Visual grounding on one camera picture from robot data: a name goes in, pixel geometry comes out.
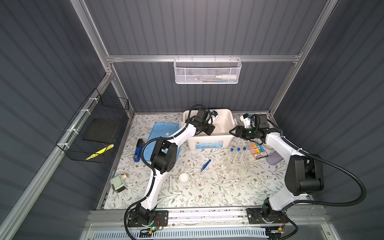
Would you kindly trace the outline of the blue plastic tweezers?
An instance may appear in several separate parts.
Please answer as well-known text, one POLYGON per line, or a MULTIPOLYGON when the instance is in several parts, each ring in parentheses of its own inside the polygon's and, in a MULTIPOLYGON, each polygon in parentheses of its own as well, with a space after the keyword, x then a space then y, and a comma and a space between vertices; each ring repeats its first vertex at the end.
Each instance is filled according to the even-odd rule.
POLYGON ((210 164, 211 161, 212 161, 212 160, 209 159, 206 163, 204 163, 204 165, 203 165, 202 168, 201 168, 201 172, 207 168, 207 166, 210 164))

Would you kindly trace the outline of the white mortar bowl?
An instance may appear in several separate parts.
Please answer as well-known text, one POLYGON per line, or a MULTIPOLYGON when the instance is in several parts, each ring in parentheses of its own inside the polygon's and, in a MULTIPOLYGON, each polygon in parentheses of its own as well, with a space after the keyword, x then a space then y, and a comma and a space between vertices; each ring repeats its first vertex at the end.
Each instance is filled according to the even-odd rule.
POLYGON ((190 181, 190 175, 187 173, 182 173, 179 175, 179 182, 182 184, 186 184, 190 181))

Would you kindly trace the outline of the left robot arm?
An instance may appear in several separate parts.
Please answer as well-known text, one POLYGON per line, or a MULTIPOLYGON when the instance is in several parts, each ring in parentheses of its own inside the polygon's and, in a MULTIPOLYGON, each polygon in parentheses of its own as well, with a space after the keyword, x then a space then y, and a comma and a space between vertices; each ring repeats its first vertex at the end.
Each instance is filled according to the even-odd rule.
POLYGON ((144 150, 149 144, 155 143, 150 162, 147 162, 144 154, 141 154, 143 163, 152 171, 150 180, 144 197, 131 204, 127 213, 134 212, 145 225, 152 223, 160 189, 168 173, 176 164, 180 146, 200 133, 211 135, 215 129, 214 120, 217 116, 218 112, 215 110, 209 110, 201 104, 193 105, 181 129, 169 137, 158 137, 145 143, 144 150))

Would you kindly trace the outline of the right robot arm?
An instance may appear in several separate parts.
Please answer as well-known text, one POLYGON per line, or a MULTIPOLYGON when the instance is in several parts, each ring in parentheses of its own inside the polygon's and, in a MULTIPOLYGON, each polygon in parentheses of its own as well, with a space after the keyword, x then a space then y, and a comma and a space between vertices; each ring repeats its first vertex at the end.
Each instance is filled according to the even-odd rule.
POLYGON ((272 197, 265 200, 263 209, 266 212, 285 212, 294 205, 310 204, 330 207, 349 207, 361 203, 367 196, 363 182, 350 171, 332 162, 322 159, 299 148, 289 141, 275 123, 267 115, 241 116, 242 125, 229 131, 234 137, 262 143, 271 147, 283 160, 288 161, 285 173, 285 185, 272 197), (323 166, 328 165, 352 178, 360 188, 360 195, 348 202, 330 203, 311 201, 308 194, 322 191, 325 186, 323 166))

